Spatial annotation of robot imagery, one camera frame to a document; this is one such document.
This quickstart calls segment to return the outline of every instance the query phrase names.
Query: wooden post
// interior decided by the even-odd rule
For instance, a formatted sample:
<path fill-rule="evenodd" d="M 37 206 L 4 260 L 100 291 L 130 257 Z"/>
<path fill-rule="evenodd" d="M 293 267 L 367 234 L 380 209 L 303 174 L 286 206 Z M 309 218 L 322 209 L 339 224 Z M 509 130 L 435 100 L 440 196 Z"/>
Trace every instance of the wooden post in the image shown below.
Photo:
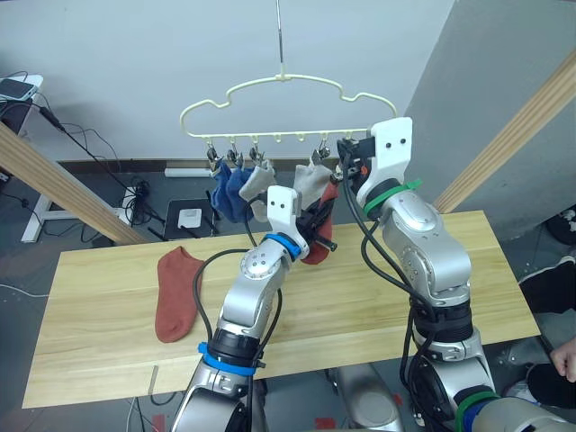
<path fill-rule="evenodd" d="M 576 50 L 556 69 L 496 138 L 440 194 L 435 206 L 451 212 L 522 149 L 576 96 Z"/>
<path fill-rule="evenodd" d="M 0 166 L 107 238 L 122 245 L 148 243 L 113 208 L 60 165 L 47 160 L 0 122 Z"/>

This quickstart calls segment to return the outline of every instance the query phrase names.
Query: gray sock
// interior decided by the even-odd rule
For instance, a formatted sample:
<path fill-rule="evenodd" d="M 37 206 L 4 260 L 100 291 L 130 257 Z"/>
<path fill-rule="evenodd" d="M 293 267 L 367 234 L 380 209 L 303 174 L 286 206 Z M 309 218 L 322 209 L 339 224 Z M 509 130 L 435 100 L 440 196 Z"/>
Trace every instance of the gray sock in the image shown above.
<path fill-rule="evenodd" d="M 251 200 L 256 195 L 268 190 L 268 186 L 276 184 L 274 179 L 274 168 L 270 160 L 262 162 L 262 166 L 256 166 L 250 178 L 244 183 L 239 191 L 240 197 L 246 201 Z M 266 204 L 261 201 L 255 201 L 251 204 L 254 217 L 259 222 L 268 222 L 266 215 Z"/>
<path fill-rule="evenodd" d="M 332 171 L 323 165 L 297 165 L 294 174 L 294 189 L 302 194 L 302 208 L 319 200 L 330 181 Z"/>

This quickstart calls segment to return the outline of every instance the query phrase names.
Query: green tape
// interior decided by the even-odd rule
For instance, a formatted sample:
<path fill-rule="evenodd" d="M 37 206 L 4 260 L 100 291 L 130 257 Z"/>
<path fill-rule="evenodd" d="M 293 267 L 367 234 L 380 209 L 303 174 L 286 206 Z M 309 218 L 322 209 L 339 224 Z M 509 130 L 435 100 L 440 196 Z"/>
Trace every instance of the green tape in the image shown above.
<path fill-rule="evenodd" d="M 475 394 L 471 394 L 466 399 L 464 399 L 460 405 L 458 405 L 458 410 L 456 411 L 456 418 L 454 420 L 454 426 L 456 427 L 455 432 L 464 432 L 464 413 L 473 404 L 486 401 L 487 399 L 498 399 L 499 396 L 494 391 L 479 391 Z"/>
<path fill-rule="evenodd" d="M 401 184 L 399 186 L 393 187 L 392 189 L 388 189 L 386 192 L 381 193 L 370 202 L 367 202 L 366 205 L 364 206 L 364 213 L 367 215 L 374 207 L 382 204 L 384 201 L 386 201 L 391 196 L 397 194 L 398 192 L 407 191 L 409 189 L 413 190 L 419 187 L 420 185 L 422 185 L 422 180 L 416 179 L 413 182 L 408 182 L 406 184 Z"/>

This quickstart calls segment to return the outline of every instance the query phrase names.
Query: white plastic hanger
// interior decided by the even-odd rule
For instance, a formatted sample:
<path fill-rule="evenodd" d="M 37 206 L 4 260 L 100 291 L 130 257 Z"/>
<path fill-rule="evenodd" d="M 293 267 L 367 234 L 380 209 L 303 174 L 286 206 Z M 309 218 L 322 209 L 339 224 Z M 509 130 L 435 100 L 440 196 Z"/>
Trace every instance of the white plastic hanger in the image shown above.
<path fill-rule="evenodd" d="M 275 76 L 270 76 L 268 78 L 255 79 L 253 81 L 247 81 L 246 83 L 234 85 L 233 87 L 231 87 L 227 90 L 226 102 L 224 102 L 224 103 L 217 103 L 217 102 L 213 101 L 212 99 L 204 99 L 203 101 L 193 103 L 192 105 L 187 106 L 182 111 L 182 113 L 180 114 L 180 126 L 182 127 L 182 130 L 184 131 L 184 133 L 186 133 L 187 135 L 190 135 L 193 138 L 201 138 L 201 139 L 205 140 L 206 144 L 208 144 L 208 147 L 212 148 L 212 140 L 214 140 L 216 138 L 225 138 L 225 139 L 230 140 L 231 143 L 235 143 L 237 138 L 247 137 L 247 138 L 251 138 L 253 144 L 257 145 L 260 137 L 273 137 L 276 140 L 276 142 L 281 142 L 282 137 L 294 135 L 294 136 L 296 136 L 296 138 L 299 141 L 304 141 L 306 139 L 306 136 L 318 134 L 318 135 L 320 135 L 321 139 L 323 141 L 325 141 L 328 139 L 328 136 L 330 134 L 334 134 L 334 133 L 345 134 L 347 138 L 351 138 L 352 133 L 354 133 L 354 132 L 366 132 L 366 131 L 368 131 L 368 129 L 353 129 L 352 128 L 352 129 L 337 129 L 337 130 L 298 130 L 298 131 L 290 131 L 290 132 L 194 133 L 194 132 L 188 130 L 185 126 L 186 115 L 188 115 L 191 111 L 193 111 L 197 108 L 200 108 L 203 105 L 210 104 L 212 106 L 215 106 L 216 108 L 227 108 L 232 104 L 232 99 L 231 99 L 232 94 L 234 92 L 237 92 L 238 90 L 240 90 L 242 88 L 250 87 L 250 86 L 257 86 L 259 84 L 265 84 L 265 83 L 273 83 L 273 82 L 278 82 L 278 81 L 279 82 L 285 82 L 285 81 L 290 81 L 292 79 L 305 79 L 308 81 L 315 81 L 317 83 L 322 83 L 322 84 L 327 84 L 329 86 L 334 86 L 339 91 L 339 98 L 343 101 L 346 101 L 346 102 L 355 102 L 358 98 L 360 98 L 362 96 L 367 97 L 369 99 L 374 99 L 378 102 L 382 102 L 383 104 L 388 105 L 388 107 L 390 107 L 390 109 L 392 111 L 393 117 L 396 117 L 398 115 L 398 113 L 396 111 L 396 107 L 394 106 L 394 104 L 392 102 L 390 102 L 388 99 L 386 99 L 385 97 L 379 96 L 378 94 L 361 92 L 355 96 L 349 97 L 349 96 L 346 96 L 344 94 L 344 88 L 342 87 L 342 85 L 337 83 L 336 81 L 332 81 L 331 79 L 326 79 L 326 78 L 322 78 L 319 76 L 295 75 L 295 74 L 284 73 L 284 49 L 283 49 L 283 45 L 282 45 L 282 25 L 281 25 L 281 21 L 280 21 L 280 0 L 276 0 L 276 13 L 277 13 L 277 17 L 278 17 L 278 40 L 279 40 L 279 46 L 280 46 L 280 74 L 275 75 Z"/>

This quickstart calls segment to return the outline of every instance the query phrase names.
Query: gray wall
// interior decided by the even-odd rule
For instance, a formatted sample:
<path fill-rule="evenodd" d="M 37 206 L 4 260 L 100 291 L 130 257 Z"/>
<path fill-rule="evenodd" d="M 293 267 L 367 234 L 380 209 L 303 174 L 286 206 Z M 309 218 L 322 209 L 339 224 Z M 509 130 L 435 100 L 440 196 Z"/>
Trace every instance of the gray wall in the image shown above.
<path fill-rule="evenodd" d="M 574 3 L 461 0 L 407 110 L 408 179 L 433 201 L 554 72 L 576 44 Z M 575 105 L 569 104 L 458 211 L 483 209 L 501 239 L 576 203 Z"/>
<path fill-rule="evenodd" d="M 403 113 L 453 1 L 283 0 L 286 71 L 337 80 L 349 94 L 385 95 Z M 0 2 L 0 76 L 19 69 L 44 75 L 58 117 L 97 128 L 120 158 L 204 158 L 204 142 L 186 137 L 178 116 L 279 72 L 275 0 Z M 227 110 L 202 109 L 194 124 L 206 133 L 305 131 L 389 117 L 375 102 L 340 102 L 333 87 L 274 83 L 238 93 Z M 28 130 L 56 160 L 86 158 L 41 119 Z M 306 158 L 318 143 L 266 139 L 260 148 Z M 221 153 L 229 147 L 216 143 Z"/>

